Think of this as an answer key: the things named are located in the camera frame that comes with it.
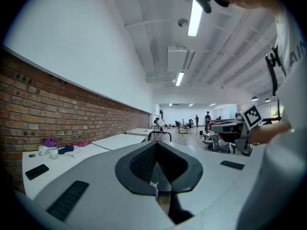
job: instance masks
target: smartphone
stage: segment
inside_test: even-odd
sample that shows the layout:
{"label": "smartphone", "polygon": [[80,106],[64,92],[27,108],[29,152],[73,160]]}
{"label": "smartphone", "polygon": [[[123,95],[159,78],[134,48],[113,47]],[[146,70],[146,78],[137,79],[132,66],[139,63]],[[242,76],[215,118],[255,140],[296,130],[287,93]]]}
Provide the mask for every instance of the smartphone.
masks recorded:
{"label": "smartphone", "polygon": [[40,176],[41,174],[47,172],[49,170],[49,168],[44,165],[44,164],[41,164],[39,166],[37,166],[36,168],[34,169],[31,169],[29,171],[27,171],[25,173],[25,175],[29,178],[29,180],[33,180],[34,178]]}

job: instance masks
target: person's arm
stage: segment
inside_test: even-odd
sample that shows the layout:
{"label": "person's arm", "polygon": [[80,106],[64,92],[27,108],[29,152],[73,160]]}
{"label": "person's arm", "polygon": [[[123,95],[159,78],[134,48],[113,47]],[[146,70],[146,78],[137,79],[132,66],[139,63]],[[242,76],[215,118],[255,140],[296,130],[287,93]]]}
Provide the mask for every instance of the person's arm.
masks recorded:
{"label": "person's arm", "polygon": [[260,144],[269,143],[274,136],[287,132],[289,129],[291,129],[291,125],[284,122],[256,126],[250,131],[248,142]]}

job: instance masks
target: black rubber pad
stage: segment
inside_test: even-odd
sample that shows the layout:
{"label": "black rubber pad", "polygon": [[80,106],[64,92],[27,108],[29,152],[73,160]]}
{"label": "black rubber pad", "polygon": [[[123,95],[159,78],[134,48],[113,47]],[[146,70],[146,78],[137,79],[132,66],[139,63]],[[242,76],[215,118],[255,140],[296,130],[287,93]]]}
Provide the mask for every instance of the black rubber pad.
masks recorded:
{"label": "black rubber pad", "polygon": [[55,218],[64,221],[75,207],[85,190],[86,182],[75,181],[47,210]]}

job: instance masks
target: white container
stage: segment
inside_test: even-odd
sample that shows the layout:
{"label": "white container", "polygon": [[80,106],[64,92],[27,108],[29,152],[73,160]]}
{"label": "white container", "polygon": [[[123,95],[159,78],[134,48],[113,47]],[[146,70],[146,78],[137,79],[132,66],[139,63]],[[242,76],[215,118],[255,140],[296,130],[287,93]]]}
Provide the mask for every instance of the white container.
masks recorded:
{"label": "white container", "polygon": [[52,159],[58,159],[58,157],[59,157],[59,149],[58,148],[55,148],[55,147],[49,148],[49,153],[50,153],[50,156],[51,156]]}

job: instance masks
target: white ceiling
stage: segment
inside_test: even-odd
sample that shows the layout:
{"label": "white ceiling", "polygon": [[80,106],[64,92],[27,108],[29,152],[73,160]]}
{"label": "white ceiling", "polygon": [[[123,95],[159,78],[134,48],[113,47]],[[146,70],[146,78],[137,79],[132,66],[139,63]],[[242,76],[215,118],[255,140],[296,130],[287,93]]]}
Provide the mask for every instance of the white ceiling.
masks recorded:
{"label": "white ceiling", "polygon": [[[174,79],[167,71],[167,46],[196,50],[181,86],[223,85],[253,94],[272,92],[264,57],[275,45],[273,18],[263,10],[222,8],[212,2],[212,13],[202,13],[196,37],[178,20],[189,20],[191,0],[114,0],[148,80]],[[282,71],[275,70],[279,83]],[[159,87],[172,82],[159,82]]]}

